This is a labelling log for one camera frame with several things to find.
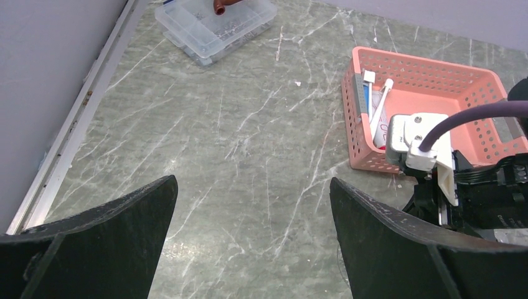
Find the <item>pink plastic basket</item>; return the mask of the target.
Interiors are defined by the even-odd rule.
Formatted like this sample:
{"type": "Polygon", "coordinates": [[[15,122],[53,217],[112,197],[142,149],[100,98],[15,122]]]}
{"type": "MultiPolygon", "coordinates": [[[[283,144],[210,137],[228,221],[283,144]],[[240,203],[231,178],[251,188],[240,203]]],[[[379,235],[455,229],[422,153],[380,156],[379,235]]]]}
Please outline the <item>pink plastic basket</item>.
{"type": "MultiPolygon", "coordinates": [[[[363,70],[375,72],[376,90],[390,78],[387,116],[419,112],[453,115],[507,98],[500,78],[491,70],[440,60],[355,47],[341,83],[342,101],[353,169],[397,173],[385,162],[385,152],[373,144],[363,91],[363,70]]],[[[451,131],[452,147],[474,166],[494,164],[501,158],[527,152],[527,139],[515,118],[506,118],[513,139],[502,141],[493,120],[478,120],[451,131]]]]}

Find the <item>blue toothpaste tube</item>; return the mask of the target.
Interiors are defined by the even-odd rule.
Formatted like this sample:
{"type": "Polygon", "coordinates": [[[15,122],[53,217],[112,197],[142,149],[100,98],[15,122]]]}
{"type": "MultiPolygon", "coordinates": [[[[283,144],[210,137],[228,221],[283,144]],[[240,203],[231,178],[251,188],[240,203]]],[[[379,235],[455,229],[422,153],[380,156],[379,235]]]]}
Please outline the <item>blue toothpaste tube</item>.
{"type": "Polygon", "coordinates": [[[369,122],[370,122],[371,118],[372,118],[372,110],[373,110],[372,100],[371,100],[371,97],[372,97],[372,83],[371,82],[364,82],[363,83],[363,90],[364,90],[365,105],[367,107],[367,115],[368,115],[368,119],[369,119],[369,122]]]}

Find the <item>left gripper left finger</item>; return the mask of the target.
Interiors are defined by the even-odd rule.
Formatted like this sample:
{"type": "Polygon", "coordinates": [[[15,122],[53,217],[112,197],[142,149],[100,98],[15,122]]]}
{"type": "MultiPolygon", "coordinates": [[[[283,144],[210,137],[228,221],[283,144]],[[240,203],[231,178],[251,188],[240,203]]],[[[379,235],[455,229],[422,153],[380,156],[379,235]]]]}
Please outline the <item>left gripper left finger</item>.
{"type": "Polygon", "coordinates": [[[173,175],[1,236],[2,298],[147,298],[174,213],[173,175]]]}

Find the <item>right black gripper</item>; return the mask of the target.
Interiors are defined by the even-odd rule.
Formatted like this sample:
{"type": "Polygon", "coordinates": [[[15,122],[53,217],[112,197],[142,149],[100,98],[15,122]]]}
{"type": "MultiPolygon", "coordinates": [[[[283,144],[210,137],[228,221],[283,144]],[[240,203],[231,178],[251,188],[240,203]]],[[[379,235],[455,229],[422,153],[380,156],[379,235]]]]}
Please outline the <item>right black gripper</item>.
{"type": "Polygon", "coordinates": [[[488,240],[494,239],[494,229],[527,228],[527,154],[475,167],[456,150],[453,162],[457,206],[450,204],[440,189],[439,170],[426,173],[403,165],[403,173],[417,180],[403,211],[430,224],[488,240]]]}

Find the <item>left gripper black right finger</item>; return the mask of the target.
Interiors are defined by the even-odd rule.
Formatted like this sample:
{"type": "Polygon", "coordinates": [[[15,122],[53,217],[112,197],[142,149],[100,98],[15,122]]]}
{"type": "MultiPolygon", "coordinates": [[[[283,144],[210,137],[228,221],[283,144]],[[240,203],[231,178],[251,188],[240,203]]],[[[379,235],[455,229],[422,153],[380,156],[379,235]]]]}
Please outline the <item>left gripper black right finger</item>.
{"type": "Polygon", "coordinates": [[[527,247],[437,227],[338,178],[329,188],[354,298],[527,297],[527,247]]]}

